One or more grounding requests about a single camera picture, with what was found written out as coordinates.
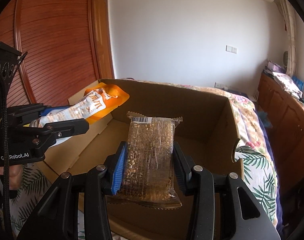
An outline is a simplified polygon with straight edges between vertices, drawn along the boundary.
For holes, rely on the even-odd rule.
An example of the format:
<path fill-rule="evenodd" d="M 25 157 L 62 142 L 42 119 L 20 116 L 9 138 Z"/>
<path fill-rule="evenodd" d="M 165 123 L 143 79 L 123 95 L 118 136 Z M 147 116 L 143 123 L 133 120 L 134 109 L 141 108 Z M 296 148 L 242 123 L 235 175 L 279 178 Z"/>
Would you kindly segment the clear sesame bar snack pack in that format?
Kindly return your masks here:
<path fill-rule="evenodd" d="M 182 118 L 145 116 L 128 112 L 127 157 L 121 188 L 108 197 L 110 204 L 138 204 L 171 210 L 181 207 L 174 190 L 175 129 Z"/>

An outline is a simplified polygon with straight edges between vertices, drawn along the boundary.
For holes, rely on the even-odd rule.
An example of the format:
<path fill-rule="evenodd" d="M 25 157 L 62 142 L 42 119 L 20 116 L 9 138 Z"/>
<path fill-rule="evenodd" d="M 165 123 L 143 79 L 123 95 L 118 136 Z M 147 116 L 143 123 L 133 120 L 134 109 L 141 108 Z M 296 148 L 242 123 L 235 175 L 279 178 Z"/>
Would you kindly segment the orange white snack pouch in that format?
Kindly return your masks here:
<path fill-rule="evenodd" d="M 84 96 L 74 105 L 51 108 L 32 120 L 30 127 L 41 128 L 46 124 L 85 119 L 90 125 L 110 114 L 130 98 L 130 95 L 114 84 L 98 83 L 95 87 L 88 88 Z"/>

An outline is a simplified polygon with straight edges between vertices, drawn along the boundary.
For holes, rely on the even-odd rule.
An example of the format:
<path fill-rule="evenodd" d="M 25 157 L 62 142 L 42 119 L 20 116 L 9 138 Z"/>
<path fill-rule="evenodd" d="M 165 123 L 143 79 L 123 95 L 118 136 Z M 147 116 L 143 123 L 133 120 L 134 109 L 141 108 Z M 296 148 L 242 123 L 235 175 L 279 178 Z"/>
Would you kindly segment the brown cardboard box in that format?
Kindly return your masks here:
<path fill-rule="evenodd" d="M 87 133 L 50 148 L 37 167 L 49 181 L 65 171 L 85 173 L 127 141 L 129 199 L 121 192 L 108 199 L 112 232 L 127 239 L 185 239 L 191 197 L 179 192 L 181 206 L 176 209 L 155 209 L 149 204 L 160 201 L 159 188 L 176 185 L 169 163 L 174 142 L 197 165 L 214 174 L 243 176 L 243 164 L 235 160 L 241 134 L 232 101 L 214 88 L 105 79 L 75 94 L 69 103 L 73 105 L 101 87 L 113 100 L 119 99 L 119 90 L 128 99 L 103 118 L 92 117 Z"/>

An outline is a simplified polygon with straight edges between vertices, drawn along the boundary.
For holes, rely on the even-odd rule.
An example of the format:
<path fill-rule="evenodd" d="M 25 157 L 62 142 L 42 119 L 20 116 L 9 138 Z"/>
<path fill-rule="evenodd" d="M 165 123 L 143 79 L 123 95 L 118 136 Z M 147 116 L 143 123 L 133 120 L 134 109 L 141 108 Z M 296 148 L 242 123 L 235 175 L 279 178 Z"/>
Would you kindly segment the green leaf print tablecloth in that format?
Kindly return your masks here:
<path fill-rule="evenodd" d="M 277 228 L 282 221 L 282 210 L 272 157 L 268 156 L 267 149 L 250 146 L 249 142 L 238 146 L 235 154 L 236 160 L 243 161 L 245 184 Z M 22 185 L 10 200 L 11 225 L 15 235 L 49 187 L 49 180 L 36 164 L 23 165 Z"/>

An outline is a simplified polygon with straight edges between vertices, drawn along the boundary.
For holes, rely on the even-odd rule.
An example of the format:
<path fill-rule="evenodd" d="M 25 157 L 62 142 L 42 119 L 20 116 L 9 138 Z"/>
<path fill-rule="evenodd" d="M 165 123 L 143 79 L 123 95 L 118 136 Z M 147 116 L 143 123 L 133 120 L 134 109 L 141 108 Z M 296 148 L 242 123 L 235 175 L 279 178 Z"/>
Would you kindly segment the wooden sideboard cabinet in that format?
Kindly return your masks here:
<path fill-rule="evenodd" d="M 304 105 L 264 73 L 258 91 L 259 106 L 272 124 L 268 138 L 284 195 L 304 179 Z"/>

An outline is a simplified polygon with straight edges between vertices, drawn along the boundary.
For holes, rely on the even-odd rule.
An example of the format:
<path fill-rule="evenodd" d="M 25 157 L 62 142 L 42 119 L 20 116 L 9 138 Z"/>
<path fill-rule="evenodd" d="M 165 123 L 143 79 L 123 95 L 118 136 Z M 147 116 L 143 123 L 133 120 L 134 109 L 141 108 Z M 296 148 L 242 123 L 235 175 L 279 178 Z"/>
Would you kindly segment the folded floral cloth stack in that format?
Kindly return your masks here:
<path fill-rule="evenodd" d="M 285 67 L 267 60 L 263 72 L 274 79 L 280 87 L 285 92 L 291 94 L 292 97 L 296 99 L 300 99 L 302 97 L 302 91 L 297 87 L 292 78 L 286 74 Z"/>

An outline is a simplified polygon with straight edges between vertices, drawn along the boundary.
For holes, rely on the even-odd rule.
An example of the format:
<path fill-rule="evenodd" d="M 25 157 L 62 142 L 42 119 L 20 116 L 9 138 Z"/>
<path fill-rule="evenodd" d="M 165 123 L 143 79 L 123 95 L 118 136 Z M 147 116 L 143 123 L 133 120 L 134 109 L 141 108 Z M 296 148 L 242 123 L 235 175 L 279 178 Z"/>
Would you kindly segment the patterned window curtain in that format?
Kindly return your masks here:
<path fill-rule="evenodd" d="M 288 64 L 287 75 L 296 75 L 296 20 L 295 10 L 288 0 L 278 0 L 281 6 L 283 18 L 285 20 L 286 31 L 288 36 Z"/>

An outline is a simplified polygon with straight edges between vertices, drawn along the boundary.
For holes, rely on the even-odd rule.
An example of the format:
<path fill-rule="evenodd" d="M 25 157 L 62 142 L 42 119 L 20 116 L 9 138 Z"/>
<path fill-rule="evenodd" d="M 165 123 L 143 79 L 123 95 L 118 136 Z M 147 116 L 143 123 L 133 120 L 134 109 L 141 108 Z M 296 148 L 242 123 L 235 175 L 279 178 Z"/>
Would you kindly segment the white wall switch plate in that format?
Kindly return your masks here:
<path fill-rule="evenodd" d="M 233 46 L 228 46 L 228 45 L 226 45 L 226 52 L 236 54 L 236 53 L 237 53 L 237 48 L 235 48 L 235 47 L 233 47 Z"/>

